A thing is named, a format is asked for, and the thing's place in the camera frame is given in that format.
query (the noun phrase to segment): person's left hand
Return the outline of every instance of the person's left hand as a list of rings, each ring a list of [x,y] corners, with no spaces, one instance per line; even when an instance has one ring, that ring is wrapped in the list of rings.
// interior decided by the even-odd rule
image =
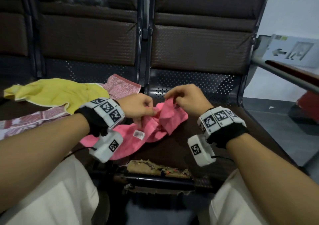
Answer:
[[[142,93],[134,93],[117,101],[125,113],[125,117],[133,118],[134,123],[139,128],[142,127],[141,117],[154,116],[157,113],[153,110],[153,99]]]

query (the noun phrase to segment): white wall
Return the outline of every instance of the white wall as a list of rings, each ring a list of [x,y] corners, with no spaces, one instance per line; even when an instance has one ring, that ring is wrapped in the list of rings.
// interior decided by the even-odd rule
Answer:
[[[319,0],[268,0],[258,35],[274,33],[319,38]],[[305,69],[319,74],[319,69]],[[295,102],[305,90],[257,68],[244,97]]]

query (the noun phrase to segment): white pants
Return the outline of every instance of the white pants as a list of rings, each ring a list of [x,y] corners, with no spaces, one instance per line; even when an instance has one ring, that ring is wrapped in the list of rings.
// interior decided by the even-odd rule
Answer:
[[[238,170],[227,178],[198,220],[201,225],[268,225]]]
[[[0,217],[6,225],[87,225],[99,195],[74,155],[61,162],[26,198]]]

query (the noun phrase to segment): care label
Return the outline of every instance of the care label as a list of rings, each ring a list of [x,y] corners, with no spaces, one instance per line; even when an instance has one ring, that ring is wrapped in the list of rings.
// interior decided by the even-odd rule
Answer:
[[[139,138],[140,140],[143,140],[145,137],[145,133],[139,130],[135,130],[133,136]]]

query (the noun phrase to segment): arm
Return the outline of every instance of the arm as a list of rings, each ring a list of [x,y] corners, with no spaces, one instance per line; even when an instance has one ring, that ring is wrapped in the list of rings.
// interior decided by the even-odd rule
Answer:
[[[199,117],[213,107],[191,84],[170,90],[189,114]],[[249,134],[226,145],[253,198],[271,224],[318,224],[319,186]]]
[[[144,94],[118,102],[128,118],[155,114]],[[0,141],[0,213],[30,193],[89,132],[86,118],[74,114]]]

